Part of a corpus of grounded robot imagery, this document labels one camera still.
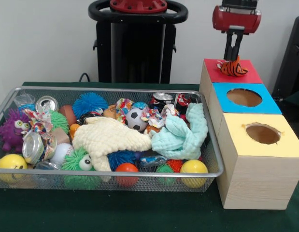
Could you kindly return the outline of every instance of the black cable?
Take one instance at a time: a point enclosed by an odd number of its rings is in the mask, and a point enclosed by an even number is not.
[[[88,76],[87,73],[83,73],[83,74],[81,75],[80,80],[79,80],[78,82],[81,82],[84,76],[86,76],[86,77],[87,77],[87,81],[90,82],[90,78],[89,78],[89,76]]]

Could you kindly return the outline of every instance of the purple monster toy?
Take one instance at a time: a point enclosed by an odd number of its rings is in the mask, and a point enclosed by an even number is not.
[[[9,119],[0,127],[0,136],[4,141],[3,151],[10,151],[15,147],[16,153],[22,153],[23,134],[22,131],[30,129],[29,118],[18,110],[9,111]]]

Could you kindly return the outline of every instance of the light blue washcloth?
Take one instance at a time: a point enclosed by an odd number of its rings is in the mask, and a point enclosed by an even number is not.
[[[151,131],[153,151],[174,160],[197,160],[207,132],[203,104],[190,103],[186,112],[190,129],[183,119],[167,115],[165,127],[159,133]]]

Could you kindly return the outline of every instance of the green spiky ball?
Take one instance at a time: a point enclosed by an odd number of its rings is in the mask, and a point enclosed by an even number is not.
[[[65,171],[82,171],[79,162],[87,154],[87,151],[82,147],[75,149],[69,156],[65,156],[65,161],[61,169]],[[93,190],[100,182],[101,179],[99,176],[92,175],[66,175],[64,177],[64,183],[69,189]]]
[[[51,122],[53,124],[52,131],[58,127],[62,128],[63,131],[67,134],[69,133],[69,124],[67,118],[56,111],[50,111],[51,114]]]
[[[173,173],[174,171],[170,166],[164,164],[164,165],[157,167],[156,172],[157,173]],[[176,178],[175,177],[158,177],[158,181],[161,184],[164,184],[166,186],[172,186],[176,182]]]

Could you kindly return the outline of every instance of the white wall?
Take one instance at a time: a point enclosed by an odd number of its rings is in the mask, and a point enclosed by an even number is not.
[[[82,72],[97,80],[95,21],[87,15],[93,0],[0,0],[0,102],[24,81],[77,81]],[[226,35],[212,27],[221,0],[178,0],[189,19],[177,25],[177,54],[171,83],[198,84],[204,58],[222,58]],[[299,0],[259,0],[263,13],[256,34],[245,36],[240,55],[251,59],[272,90]]]

